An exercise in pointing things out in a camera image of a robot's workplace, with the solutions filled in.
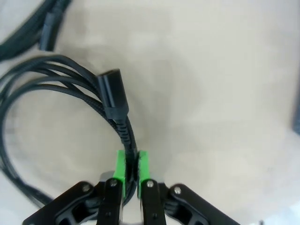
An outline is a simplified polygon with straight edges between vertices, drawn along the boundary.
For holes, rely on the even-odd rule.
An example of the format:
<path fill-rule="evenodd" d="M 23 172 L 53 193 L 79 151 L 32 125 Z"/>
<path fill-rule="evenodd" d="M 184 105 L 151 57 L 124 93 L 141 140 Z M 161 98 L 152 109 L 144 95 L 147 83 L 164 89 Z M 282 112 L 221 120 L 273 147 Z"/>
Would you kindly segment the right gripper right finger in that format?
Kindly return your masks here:
<path fill-rule="evenodd" d="M 163 181 L 155 180 L 150 174 L 146 151 L 139 153 L 138 181 L 143 225 L 165 225 L 166 216 L 181 225 L 238 224 L 188 186 L 177 183 L 167 187 Z"/>

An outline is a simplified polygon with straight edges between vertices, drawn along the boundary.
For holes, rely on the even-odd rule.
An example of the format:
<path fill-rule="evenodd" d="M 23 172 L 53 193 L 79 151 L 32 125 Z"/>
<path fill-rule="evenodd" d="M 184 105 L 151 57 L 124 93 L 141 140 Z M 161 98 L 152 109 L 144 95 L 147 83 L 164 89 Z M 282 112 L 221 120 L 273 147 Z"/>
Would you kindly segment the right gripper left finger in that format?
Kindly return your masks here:
<path fill-rule="evenodd" d="M 125 192 L 125 152 L 117 152 L 113 172 L 101 175 L 97 185 L 80 181 L 23 221 L 24 225 L 118 225 Z"/>

